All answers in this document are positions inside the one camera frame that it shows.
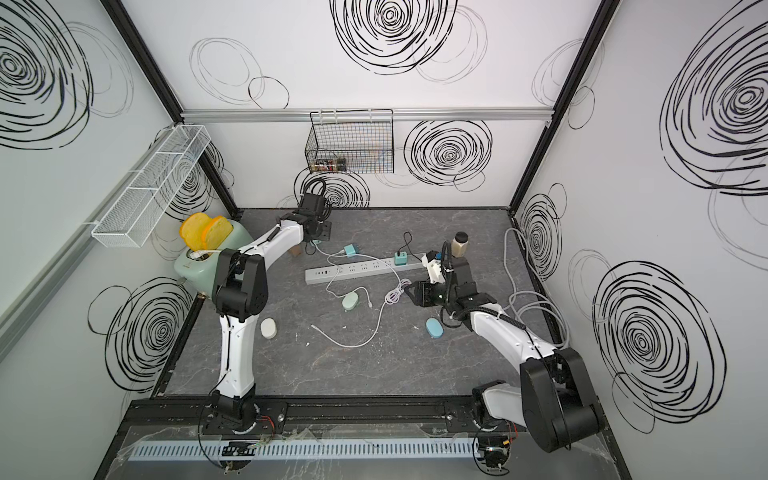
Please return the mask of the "beige spice jar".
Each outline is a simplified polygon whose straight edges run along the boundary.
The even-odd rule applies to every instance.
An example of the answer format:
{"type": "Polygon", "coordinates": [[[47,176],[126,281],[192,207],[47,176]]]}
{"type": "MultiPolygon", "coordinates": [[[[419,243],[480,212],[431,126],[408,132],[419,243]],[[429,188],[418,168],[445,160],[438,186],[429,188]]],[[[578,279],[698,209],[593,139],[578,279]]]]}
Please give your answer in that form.
{"type": "Polygon", "coordinates": [[[464,231],[458,231],[451,243],[451,253],[455,258],[462,258],[466,255],[469,245],[469,235],[464,231]]]}

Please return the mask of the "mint green toaster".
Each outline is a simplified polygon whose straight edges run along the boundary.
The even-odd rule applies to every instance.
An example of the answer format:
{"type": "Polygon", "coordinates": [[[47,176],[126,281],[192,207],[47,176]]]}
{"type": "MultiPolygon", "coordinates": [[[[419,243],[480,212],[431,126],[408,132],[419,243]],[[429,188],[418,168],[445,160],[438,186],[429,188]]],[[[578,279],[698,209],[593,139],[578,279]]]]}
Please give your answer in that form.
{"type": "MultiPolygon", "coordinates": [[[[232,221],[233,230],[221,243],[219,249],[238,249],[253,241],[253,237],[243,225],[232,221]]],[[[219,253],[192,259],[192,251],[185,248],[174,261],[174,270],[177,275],[186,280],[199,293],[211,297],[214,289],[214,280],[219,253]]]]}

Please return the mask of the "yellow toast slice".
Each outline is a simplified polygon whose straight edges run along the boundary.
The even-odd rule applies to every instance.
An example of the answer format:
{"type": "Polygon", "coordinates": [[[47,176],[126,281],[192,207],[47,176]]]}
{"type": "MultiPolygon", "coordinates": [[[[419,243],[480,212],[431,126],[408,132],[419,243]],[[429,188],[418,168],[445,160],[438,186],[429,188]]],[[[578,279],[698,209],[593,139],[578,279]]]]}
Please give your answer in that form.
{"type": "Polygon", "coordinates": [[[211,221],[212,219],[206,213],[197,212],[182,222],[179,235],[190,250],[204,249],[203,232],[211,221]]]}
{"type": "Polygon", "coordinates": [[[204,250],[216,250],[233,231],[231,222],[223,216],[211,219],[202,229],[200,240],[204,250]]]}

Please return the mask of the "blue earbud case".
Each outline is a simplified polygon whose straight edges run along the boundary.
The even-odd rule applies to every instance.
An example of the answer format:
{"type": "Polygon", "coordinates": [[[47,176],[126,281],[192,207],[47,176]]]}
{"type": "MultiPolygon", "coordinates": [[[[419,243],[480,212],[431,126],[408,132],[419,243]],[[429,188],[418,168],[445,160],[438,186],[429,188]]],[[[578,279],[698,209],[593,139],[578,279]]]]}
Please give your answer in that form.
{"type": "Polygon", "coordinates": [[[436,318],[428,318],[425,321],[425,329],[432,339],[441,338],[444,334],[442,323],[436,318]]]}

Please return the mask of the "yellow toast slice left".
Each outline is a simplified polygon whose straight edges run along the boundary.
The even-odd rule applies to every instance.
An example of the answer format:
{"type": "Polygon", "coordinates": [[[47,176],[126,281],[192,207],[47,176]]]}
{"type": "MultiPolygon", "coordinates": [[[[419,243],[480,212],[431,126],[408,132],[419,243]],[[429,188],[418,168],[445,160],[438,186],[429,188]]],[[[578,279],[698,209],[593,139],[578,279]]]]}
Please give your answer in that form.
{"type": "Polygon", "coordinates": [[[206,213],[197,212],[182,222],[179,235],[190,250],[204,249],[203,232],[211,221],[212,219],[206,213]]]}

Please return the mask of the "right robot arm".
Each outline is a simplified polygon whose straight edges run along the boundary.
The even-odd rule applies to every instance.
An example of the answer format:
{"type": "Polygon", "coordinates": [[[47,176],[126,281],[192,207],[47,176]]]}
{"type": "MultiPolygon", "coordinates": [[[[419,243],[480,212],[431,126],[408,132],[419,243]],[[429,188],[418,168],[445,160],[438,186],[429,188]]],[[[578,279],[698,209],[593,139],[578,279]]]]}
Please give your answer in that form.
{"type": "Polygon", "coordinates": [[[492,420],[523,426],[545,452],[602,432],[606,418],[586,365],[577,351],[536,335],[495,298],[477,290],[468,261],[446,242],[422,256],[428,278],[405,288],[420,307],[438,307],[485,339],[518,372],[520,385],[487,384],[477,390],[492,420]]]}

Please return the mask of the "white power strip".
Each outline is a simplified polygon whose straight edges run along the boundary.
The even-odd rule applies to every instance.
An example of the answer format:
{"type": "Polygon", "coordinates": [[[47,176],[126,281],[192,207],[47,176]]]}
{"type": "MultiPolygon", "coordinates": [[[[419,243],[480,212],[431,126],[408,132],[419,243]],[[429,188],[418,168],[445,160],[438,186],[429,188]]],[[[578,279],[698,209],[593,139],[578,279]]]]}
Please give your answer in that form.
{"type": "Polygon", "coordinates": [[[420,261],[409,260],[403,265],[397,265],[394,258],[368,259],[360,262],[333,264],[307,269],[304,278],[307,285],[317,285],[336,280],[351,280],[387,273],[397,272],[400,274],[402,272],[423,270],[424,267],[420,261]]]}

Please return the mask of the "yellow toast slice right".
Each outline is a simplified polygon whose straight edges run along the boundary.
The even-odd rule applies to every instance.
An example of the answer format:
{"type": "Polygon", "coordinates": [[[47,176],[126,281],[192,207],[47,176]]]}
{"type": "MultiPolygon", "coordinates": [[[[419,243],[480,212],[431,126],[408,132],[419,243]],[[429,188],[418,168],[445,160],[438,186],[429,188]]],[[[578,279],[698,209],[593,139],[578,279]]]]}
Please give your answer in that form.
{"type": "Polygon", "coordinates": [[[216,250],[233,231],[231,222],[223,216],[211,219],[202,229],[200,240],[204,250],[216,250]]]}

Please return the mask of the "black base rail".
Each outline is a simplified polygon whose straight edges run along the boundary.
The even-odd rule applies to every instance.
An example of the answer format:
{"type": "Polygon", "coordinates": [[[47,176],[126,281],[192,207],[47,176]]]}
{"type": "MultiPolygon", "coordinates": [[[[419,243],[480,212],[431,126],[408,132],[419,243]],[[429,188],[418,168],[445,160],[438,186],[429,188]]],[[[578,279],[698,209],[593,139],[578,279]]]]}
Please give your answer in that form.
{"type": "Polygon", "coordinates": [[[121,426],[198,426],[205,435],[282,434],[301,426],[421,424],[470,433],[499,422],[530,423],[505,400],[491,407],[480,394],[459,396],[156,396],[130,403],[121,426]]]}

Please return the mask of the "mint green earbud case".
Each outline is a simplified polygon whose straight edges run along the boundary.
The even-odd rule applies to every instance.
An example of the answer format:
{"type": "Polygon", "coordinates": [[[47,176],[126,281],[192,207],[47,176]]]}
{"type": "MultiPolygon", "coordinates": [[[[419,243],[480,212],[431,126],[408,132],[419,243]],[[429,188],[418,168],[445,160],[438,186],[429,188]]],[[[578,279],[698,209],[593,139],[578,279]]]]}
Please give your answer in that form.
{"type": "Polygon", "coordinates": [[[342,297],[342,308],[349,312],[359,304],[359,295],[356,292],[349,292],[342,297]]]}

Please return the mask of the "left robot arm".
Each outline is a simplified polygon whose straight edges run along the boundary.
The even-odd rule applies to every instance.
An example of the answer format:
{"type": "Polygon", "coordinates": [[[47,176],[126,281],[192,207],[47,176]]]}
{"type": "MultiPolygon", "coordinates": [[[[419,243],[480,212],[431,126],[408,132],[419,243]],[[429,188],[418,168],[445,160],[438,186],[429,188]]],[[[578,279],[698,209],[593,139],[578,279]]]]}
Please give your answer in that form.
{"type": "Polygon", "coordinates": [[[270,231],[218,255],[212,300],[221,327],[221,361],[213,395],[217,413],[237,434],[257,423],[252,357],[258,318],[269,298],[268,269],[292,248],[323,237],[332,210],[326,190],[324,179],[309,181],[298,207],[270,231]]]}

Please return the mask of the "white earbud case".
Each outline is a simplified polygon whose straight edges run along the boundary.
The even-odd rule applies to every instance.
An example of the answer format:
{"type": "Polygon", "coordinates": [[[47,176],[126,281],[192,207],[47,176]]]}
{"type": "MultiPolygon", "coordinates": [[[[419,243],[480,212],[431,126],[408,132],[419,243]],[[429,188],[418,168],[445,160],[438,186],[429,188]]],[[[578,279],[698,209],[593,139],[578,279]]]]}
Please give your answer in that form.
{"type": "Polygon", "coordinates": [[[273,318],[265,318],[260,323],[260,333],[263,338],[271,340],[277,335],[277,324],[273,318]]]}

